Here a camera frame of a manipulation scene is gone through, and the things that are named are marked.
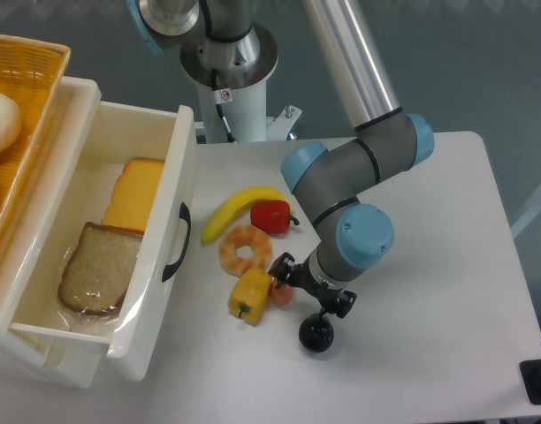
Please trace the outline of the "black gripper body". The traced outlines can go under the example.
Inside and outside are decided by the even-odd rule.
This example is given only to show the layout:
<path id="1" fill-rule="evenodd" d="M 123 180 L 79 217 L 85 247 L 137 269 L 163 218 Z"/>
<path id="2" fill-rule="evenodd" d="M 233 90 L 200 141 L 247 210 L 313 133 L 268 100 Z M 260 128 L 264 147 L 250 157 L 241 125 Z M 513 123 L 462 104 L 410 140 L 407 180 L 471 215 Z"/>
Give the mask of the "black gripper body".
<path id="1" fill-rule="evenodd" d="M 334 304 L 338 301 L 340 289 L 329 280 L 315 279 L 310 273 L 307 261 L 293 266 L 292 278 L 293 287 L 302 288 L 320 304 Z"/>

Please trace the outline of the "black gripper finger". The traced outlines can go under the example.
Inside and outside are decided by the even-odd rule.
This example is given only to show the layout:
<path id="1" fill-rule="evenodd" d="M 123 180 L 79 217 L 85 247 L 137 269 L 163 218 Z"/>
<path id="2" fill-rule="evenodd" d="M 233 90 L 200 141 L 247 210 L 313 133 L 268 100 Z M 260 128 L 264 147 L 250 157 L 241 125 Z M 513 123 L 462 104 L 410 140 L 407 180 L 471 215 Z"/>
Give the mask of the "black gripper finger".
<path id="1" fill-rule="evenodd" d="M 301 288 L 301 265 L 288 252 L 281 254 L 270 266 L 269 274 L 276 281 L 276 288 L 287 285 Z"/>
<path id="2" fill-rule="evenodd" d="M 317 296 L 321 305 L 319 314 L 332 314 L 340 319 L 344 319 L 356 301 L 356 294 L 352 291 L 334 291 L 327 290 Z"/>

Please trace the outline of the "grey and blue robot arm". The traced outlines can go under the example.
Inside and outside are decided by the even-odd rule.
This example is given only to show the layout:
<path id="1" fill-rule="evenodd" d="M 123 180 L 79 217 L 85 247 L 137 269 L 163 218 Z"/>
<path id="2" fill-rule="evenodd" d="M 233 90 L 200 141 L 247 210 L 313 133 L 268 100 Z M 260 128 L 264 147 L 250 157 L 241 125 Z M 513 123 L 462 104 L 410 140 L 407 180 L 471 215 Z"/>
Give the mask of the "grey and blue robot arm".
<path id="1" fill-rule="evenodd" d="M 209 93 L 211 109 L 203 119 L 221 125 L 224 141 L 237 141 L 231 105 L 242 88 L 263 80 L 277 62 L 275 43 L 253 21 L 250 2 L 132 1 L 128 6 L 152 49 L 181 47 L 187 74 Z M 307 1 L 304 7 L 355 138 L 334 149 L 304 144 L 281 163 L 283 178 L 320 242 L 302 264 L 282 254 L 270 272 L 281 284 L 317 298 L 324 313 L 344 317 L 355 301 L 348 283 L 376 265 L 393 241 L 390 219 L 361 204 L 359 194 L 427 159 L 435 140 L 423 117 L 402 111 L 359 4 Z"/>

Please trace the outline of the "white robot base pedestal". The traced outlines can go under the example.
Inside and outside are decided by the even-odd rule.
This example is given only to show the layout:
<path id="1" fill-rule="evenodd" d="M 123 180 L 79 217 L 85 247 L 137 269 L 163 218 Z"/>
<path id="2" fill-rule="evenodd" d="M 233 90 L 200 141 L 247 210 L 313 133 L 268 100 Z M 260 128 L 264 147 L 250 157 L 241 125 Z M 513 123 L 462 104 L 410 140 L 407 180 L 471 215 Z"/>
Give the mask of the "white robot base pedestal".
<path id="1" fill-rule="evenodd" d="M 180 60 L 196 86 L 206 143 L 293 138 L 301 109 L 289 104 L 267 115 L 267 80 L 278 64 L 278 46 L 263 26 L 254 23 L 232 42 L 195 38 L 183 44 Z"/>

